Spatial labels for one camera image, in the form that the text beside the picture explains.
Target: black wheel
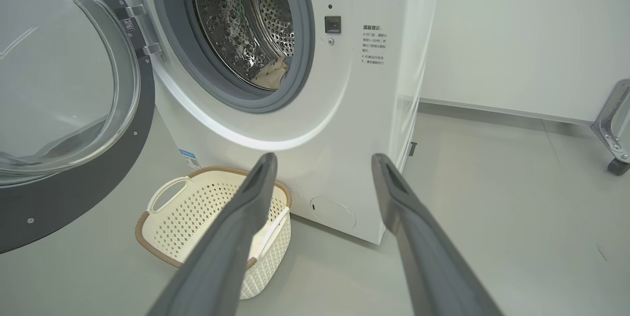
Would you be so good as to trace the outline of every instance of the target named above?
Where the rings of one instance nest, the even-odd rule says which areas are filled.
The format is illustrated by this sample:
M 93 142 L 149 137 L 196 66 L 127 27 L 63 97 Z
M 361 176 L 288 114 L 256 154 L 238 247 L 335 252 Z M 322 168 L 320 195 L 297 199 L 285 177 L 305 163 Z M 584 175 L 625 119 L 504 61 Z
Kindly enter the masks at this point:
M 608 164 L 608 171 L 615 173 L 618 176 L 623 175 L 624 173 L 628 172 L 628 170 L 630 170 L 630 163 L 625 163 L 619 161 L 618 159 L 613 159 Z

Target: floor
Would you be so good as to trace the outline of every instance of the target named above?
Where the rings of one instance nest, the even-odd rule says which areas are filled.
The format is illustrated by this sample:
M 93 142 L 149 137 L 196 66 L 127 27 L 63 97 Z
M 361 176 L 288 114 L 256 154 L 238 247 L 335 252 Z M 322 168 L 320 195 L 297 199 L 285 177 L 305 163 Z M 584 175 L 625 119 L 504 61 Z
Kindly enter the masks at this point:
M 506 315 L 630 310 L 630 177 L 587 127 L 425 105 L 404 176 Z M 0 255 L 0 315 L 145 314 L 175 273 L 133 237 L 148 197 L 189 172 L 156 114 L 128 177 L 63 229 Z M 412 314 L 396 241 L 298 217 L 265 291 L 239 316 Z

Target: basket handle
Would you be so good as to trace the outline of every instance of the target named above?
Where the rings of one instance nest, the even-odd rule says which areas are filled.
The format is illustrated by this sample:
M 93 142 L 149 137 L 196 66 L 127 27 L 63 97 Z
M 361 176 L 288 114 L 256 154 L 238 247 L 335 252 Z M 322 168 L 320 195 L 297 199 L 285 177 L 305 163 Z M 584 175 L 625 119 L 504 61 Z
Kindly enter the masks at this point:
M 261 242 L 262 248 L 259 249 L 260 252 L 257 253 L 256 255 L 252 256 L 252 257 L 256 258 L 256 260 L 260 260 L 260 255 L 263 254 L 263 251 L 265 250 L 265 247 L 269 243 L 269 239 L 272 238 L 272 235 L 274 235 L 274 232 L 278 228 L 278 226 L 280 226 L 280 224 L 283 221 L 285 221 L 286 218 L 288 217 L 288 211 L 289 211 L 288 206 L 285 206 L 284 209 L 282 209 L 282 211 L 278 214 L 278 217 L 272 223 L 271 228 L 265 234 L 265 238 L 263 238 L 263 242 Z
M 178 184 L 179 182 L 186 182 L 186 184 L 182 187 L 182 189 L 180 189 L 179 192 L 175 193 L 171 197 L 171 199 L 169 199 L 162 206 L 160 206 L 158 210 L 153 209 L 153 206 L 155 206 L 155 203 L 158 200 L 158 198 L 162 194 L 164 194 L 164 192 L 166 192 L 167 189 L 171 188 L 175 184 Z M 153 194 L 153 197 L 151 197 L 151 200 L 149 201 L 149 206 L 147 207 L 147 211 L 149 212 L 149 214 L 155 214 L 155 213 L 159 212 L 160 210 L 164 209 L 170 202 L 173 201 L 173 199 L 175 199 L 178 195 L 180 195 L 180 193 L 182 193 L 184 191 L 184 189 L 186 189 L 189 186 L 190 183 L 192 183 L 192 180 L 188 176 L 178 177 L 176 179 L 172 179 L 171 181 L 166 182 L 164 184 L 164 186 L 160 187 L 157 190 L 157 192 L 155 194 Z

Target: perforated basket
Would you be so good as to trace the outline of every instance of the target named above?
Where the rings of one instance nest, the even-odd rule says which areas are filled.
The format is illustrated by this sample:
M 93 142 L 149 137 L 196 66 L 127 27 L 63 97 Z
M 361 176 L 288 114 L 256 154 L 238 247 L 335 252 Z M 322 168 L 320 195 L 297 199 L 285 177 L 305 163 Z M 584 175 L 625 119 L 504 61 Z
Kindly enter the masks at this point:
M 142 213 L 135 238 L 157 258 L 180 268 L 246 175 L 246 171 L 216 166 L 167 182 Z M 184 187 L 155 209 L 158 198 L 180 182 Z M 291 239 L 290 207 L 288 189 L 276 181 L 268 220 L 252 240 L 241 299 L 259 294 L 277 270 Z

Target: metal stand leg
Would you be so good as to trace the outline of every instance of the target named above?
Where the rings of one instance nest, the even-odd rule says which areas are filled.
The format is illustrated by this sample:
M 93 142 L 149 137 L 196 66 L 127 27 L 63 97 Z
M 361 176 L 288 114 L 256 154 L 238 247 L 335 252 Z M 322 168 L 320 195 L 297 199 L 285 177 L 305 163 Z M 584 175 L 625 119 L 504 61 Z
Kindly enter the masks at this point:
M 628 153 L 621 147 L 619 138 L 612 132 L 612 120 L 617 116 L 627 117 L 629 114 L 629 106 L 623 106 L 624 108 L 622 109 L 622 104 L 628 93 L 630 93 L 630 79 L 617 82 L 597 120 L 591 125 L 591 129 L 596 133 L 597 137 L 615 156 L 610 165 L 608 165 L 608 171 L 616 175 L 623 175 L 630 169 Z

